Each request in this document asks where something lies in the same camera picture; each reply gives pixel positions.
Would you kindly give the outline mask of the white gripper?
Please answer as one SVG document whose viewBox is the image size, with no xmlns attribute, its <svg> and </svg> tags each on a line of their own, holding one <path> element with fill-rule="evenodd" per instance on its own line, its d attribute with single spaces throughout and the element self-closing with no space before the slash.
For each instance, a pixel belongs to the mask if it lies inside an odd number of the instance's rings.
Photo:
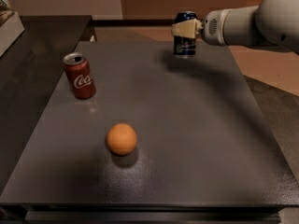
<svg viewBox="0 0 299 224">
<path fill-rule="evenodd" d="M 215 10 L 206 15 L 203 22 L 197 19 L 178 22 L 172 25 L 172 36 L 195 39 L 202 32 L 202 39 L 213 46 L 225 46 L 224 23 L 230 9 Z"/>
</svg>

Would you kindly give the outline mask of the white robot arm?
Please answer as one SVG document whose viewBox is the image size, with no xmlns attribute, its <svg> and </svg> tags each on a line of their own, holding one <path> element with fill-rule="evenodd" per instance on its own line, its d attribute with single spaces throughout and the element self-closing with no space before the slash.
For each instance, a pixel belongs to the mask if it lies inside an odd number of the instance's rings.
<svg viewBox="0 0 299 224">
<path fill-rule="evenodd" d="M 299 0 L 263 0 L 253 7 L 209 12 L 199 20 L 191 11 L 179 12 L 171 28 L 174 54 L 192 57 L 196 39 L 212 46 L 299 53 Z"/>
</svg>

